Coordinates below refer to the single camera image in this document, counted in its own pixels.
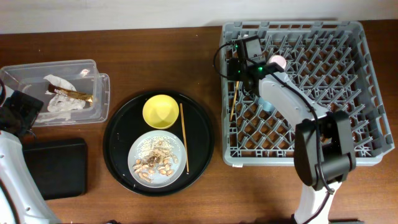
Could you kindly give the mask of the light blue cup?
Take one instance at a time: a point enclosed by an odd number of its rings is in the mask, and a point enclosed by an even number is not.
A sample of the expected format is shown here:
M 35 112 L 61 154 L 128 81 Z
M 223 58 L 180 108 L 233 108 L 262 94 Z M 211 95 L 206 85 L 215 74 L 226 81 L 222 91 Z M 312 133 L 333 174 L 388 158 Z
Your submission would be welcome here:
M 264 98 L 259 98 L 259 99 L 258 99 L 258 105 L 261 105 L 261 106 L 262 106 L 262 109 L 263 109 L 265 112 L 271 113 L 271 112 L 273 112 L 273 111 L 275 110 L 274 105 L 271 104 L 270 102 L 266 101 Z

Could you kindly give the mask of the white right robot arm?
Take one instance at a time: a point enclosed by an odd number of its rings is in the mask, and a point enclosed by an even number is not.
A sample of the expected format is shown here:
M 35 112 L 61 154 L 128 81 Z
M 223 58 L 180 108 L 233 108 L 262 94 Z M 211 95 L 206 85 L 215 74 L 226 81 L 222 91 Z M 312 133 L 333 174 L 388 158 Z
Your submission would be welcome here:
M 227 78 L 243 82 L 294 128 L 294 167 L 303 187 L 293 222 L 329 223 L 335 193 L 356 168 L 349 115 L 311 100 L 275 62 L 232 58 Z

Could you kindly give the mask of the wooden chopstick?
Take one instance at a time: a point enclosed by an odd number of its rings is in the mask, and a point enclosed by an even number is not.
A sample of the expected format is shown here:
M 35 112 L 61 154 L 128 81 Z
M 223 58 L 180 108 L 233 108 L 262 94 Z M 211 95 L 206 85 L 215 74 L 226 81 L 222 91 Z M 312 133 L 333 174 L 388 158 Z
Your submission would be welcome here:
M 233 116 L 234 116 L 234 111 L 235 111 L 235 105 L 236 105 L 236 99 L 238 95 L 238 90 L 239 90 L 239 81 L 236 81 L 235 86 L 234 86 L 234 97 L 233 97 L 233 103 L 231 106 L 231 113 L 229 116 L 229 121 L 232 122 Z
M 186 157 L 187 157 L 186 170 L 187 170 L 187 174 L 189 174 L 190 168 L 189 168 L 188 148 L 187 148 L 187 139 L 186 139 L 186 131 L 185 131 L 185 120 L 184 120 L 183 104 L 182 103 L 179 104 L 179 108 L 180 108 L 180 117 L 181 117 L 181 124 L 182 124 L 183 143 L 184 143 Z

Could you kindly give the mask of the pink cup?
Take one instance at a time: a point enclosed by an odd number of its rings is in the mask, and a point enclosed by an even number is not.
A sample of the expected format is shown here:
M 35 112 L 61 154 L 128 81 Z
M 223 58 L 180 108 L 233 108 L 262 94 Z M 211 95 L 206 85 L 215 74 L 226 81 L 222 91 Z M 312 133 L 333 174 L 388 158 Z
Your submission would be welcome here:
M 287 66 L 286 59 L 283 56 L 281 56 L 281 55 L 273 55 L 273 56 L 271 56 L 269 58 L 269 60 L 267 61 L 267 64 L 271 64 L 271 63 L 276 63 L 283 69 L 285 69 L 286 66 Z

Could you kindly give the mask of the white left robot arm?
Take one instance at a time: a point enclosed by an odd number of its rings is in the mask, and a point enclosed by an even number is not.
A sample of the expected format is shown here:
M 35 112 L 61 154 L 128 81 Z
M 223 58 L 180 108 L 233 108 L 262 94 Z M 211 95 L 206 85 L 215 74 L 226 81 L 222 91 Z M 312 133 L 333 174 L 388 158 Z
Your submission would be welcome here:
M 1 223 L 60 223 L 46 204 L 25 163 L 21 139 L 44 103 L 5 86 L 1 90 Z

